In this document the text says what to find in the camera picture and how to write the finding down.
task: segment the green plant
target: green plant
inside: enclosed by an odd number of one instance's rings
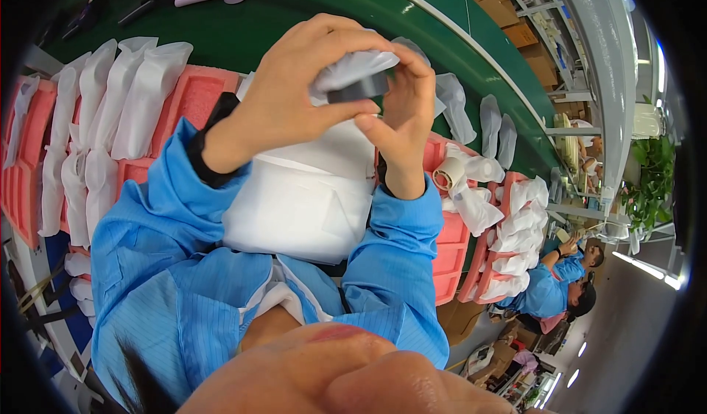
[[[672,191],[672,174],[675,165],[675,145],[667,136],[637,140],[632,143],[632,153],[641,164],[641,183],[626,182],[622,203],[632,221],[632,232],[641,227],[650,233],[657,222],[672,219],[672,207],[666,203]]]

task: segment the black wristband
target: black wristband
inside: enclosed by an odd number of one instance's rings
[[[222,93],[221,96],[218,97],[216,106],[211,110],[211,115],[208,117],[206,126],[198,131],[187,145],[187,156],[189,157],[191,168],[197,173],[201,182],[212,189],[218,189],[229,182],[235,176],[238,169],[231,173],[218,173],[217,171],[211,170],[201,156],[201,152],[204,151],[204,140],[206,139],[208,130],[220,120],[230,115],[236,106],[238,106],[238,99],[235,97],[235,93]]]

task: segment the white foam sheet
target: white foam sheet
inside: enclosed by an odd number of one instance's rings
[[[339,263],[363,239],[373,182],[297,170],[260,158],[225,212],[224,245]]]

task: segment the fluorescent light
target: fluorescent light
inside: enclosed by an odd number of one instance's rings
[[[675,279],[674,277],[668,275],[666,275],[663,280],[667,283],[667,285],[675,288],[676,290],[679,290],[682,284],[679,279]]]
[[[557,382],[560,382],[560,377],[562,377],[562,373],[557,374],[557,377],[555,378],[555,382],[552,383],[552,387],[550,388],[550,391],[547,392],[547,396],[545,396],[545,400],[542,401],[542,405],[540,406],[540,409],[545,408],[545,403],[550,400],[550,396],[552,396],[552,392],[555,391],[555,386],[557,386]]]
[[[575,371],[575,373],[572,374],[572,376],[570,377],[570,381],[567,382],[567,387],[568,387],[568,388],[569,388],[570,386],[572,386],[572,383],[574,383],[574,381],[577,380],[577,376],[578,376],[578,375],[579,375],[579,370],[577,369],[577,371]]]
[[[665,92],[665,57],[662,54],[660,43],[658,43],[658,91]]]

